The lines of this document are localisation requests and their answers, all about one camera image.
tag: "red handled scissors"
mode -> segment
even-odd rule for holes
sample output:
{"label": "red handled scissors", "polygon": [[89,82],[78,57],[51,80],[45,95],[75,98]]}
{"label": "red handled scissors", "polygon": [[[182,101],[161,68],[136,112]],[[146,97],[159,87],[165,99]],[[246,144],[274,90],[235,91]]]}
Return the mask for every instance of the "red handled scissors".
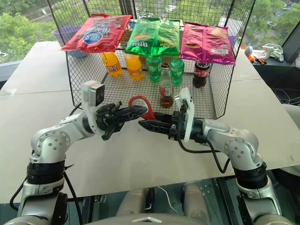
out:
{"label": "red handled scissors", "polygon": [[133,96],[128,103],[128,106],[131,107],[132,105],[134,105],[134,102],[137,100],[141,100],[143,101],[146,105],[147,105],[147,112],[145,114],[143,114],[141,117],[145,120],[156,120],[156,117],[153,113],[152,107],[148,101],[148,99],[146,99],[145,96],[143,95],[137,95],[137,96]]}

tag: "tabletop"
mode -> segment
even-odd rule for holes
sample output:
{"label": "tabletop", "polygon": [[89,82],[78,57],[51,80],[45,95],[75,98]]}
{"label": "tabletop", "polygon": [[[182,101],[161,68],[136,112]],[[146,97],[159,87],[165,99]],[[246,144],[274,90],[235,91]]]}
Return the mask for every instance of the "tabletop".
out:
{"label": "tabletop", "polygon": [[[9,202],[26,176],[32,135],[57,124],[72,108],[64,52],[56,42],[36,43],[0,91],[0,203]],[[300,131],[242,53],[219,120],[252,131],[268,169],[300,164]],[[186,147],[206,148],[192,141]],[[225,155],[218,157],[224,164]],[[233,174],[231,166],[221,174],[211,154],[186,153],[177,142],[148,132],[136,120],[109,141],[94,136],[76,142],[67,151],[70,164],[75,164],[67,173],[77,196]],[[63,192],[71,196],[67,187]]]}

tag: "metal wire basket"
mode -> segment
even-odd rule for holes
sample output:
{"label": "metal wire basket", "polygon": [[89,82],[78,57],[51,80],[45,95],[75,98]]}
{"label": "metal wire basket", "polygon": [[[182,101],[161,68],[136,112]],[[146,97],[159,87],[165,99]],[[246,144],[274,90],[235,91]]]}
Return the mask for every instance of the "metal wire basket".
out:
{"label": "metal wire basket", "polygon": [[[145,16],[180,19],[180,38],[185,22],[201,23],[209,26],[228,27],[229,39],[235,57],[238,54],[241,39],[244,36],[255,0],[47,0],[58,32],[64,45],[70,34],[66,27],[82,26],[92,13],[108,15],[133,15],[131,23]],[[123,68],[123,75],[118,78],[108,76],[97,53],[66,53],[68,76],[74,105],[81,101],[80,88],[88,80],[105,84],[105,101],[111,103],[128,101],[135,95],[144,95],[152,105],[153,111],[171,114],[175,104],[164,109],[160,106],[158,84],[152,83],[147,74],[145,58],[140,57],[144,78],[138,82],[131,80],[126,70],[124,59],[125,44],[129,40],[132,28],[126,30],[118,46],[116,55]],[[170,57],[162,57],[163,62],[170,62]],[[195,116],[198,118],[217,119],[224,115],[229,93],[233,66],[213,64],[210,75],[203,88],[196,89],[192,84],[195,62],[184,60],[185,73],[181,87],[174,88],[174,94],[188,87],[195,104]]]}

